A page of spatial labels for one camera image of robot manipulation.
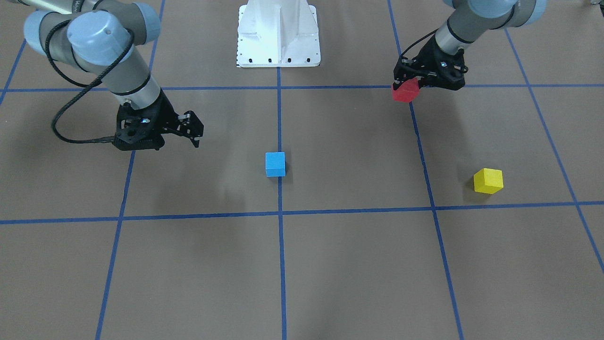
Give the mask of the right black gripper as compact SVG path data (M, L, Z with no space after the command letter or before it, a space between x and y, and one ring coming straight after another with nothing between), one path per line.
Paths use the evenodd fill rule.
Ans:
M119 135L156 135L175 134L185 137L199 148L203 137L204 125L192 110L178 115L163 90L149 106L134 109L133 104L125 102L118 109Z

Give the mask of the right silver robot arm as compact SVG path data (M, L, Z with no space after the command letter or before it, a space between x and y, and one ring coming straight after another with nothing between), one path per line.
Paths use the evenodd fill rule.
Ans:
M26 43L45 56L54 71L80 92L58 110L51 130L69 144L112 144L121 151L162 148L164 134L192 142L204 125L192 110L175 112L137 47L158 39L160 18L153 7L118 0L24 0L33 7L23 27ZM59 118L97 86L119 102L115 133L76 140L58 130Z

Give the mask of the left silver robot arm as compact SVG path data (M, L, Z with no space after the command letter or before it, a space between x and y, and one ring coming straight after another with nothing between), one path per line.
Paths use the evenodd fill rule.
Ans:
M392 88L408 84L457 91L465 86L469 68L465 51L485 32L536 22L546 0L446 0L454 9L446 22L421 37L399 56Z

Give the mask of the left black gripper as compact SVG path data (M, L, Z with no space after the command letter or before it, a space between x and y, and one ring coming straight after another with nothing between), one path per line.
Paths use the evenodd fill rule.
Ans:
M464 75L468 71L465 65L464 49L450 55L442 51L432 36L421 48L416 59L399 57L394 67L394 88L418 77L419 89L442 88L459 90L466 85Z

